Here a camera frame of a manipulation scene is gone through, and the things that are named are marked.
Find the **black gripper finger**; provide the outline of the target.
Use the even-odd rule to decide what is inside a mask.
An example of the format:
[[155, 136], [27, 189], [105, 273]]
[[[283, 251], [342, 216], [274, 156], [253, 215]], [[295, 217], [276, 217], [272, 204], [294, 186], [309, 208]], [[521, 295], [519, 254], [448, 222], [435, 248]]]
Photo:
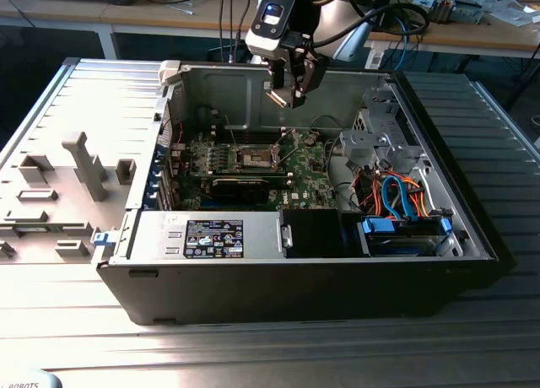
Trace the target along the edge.
[[269, 73], [271, 76], [271, 89], [281, 90], [290, 88], [288, 69], [290, 67], [290, 51], [280, 50], [276, 60], [269, 61]]
[[326, 73], [328, 57], [315, 51], [295, 51], [290, 65], [292, 83], [291, 108], [305, 103], [305, 95], [317, 89]]

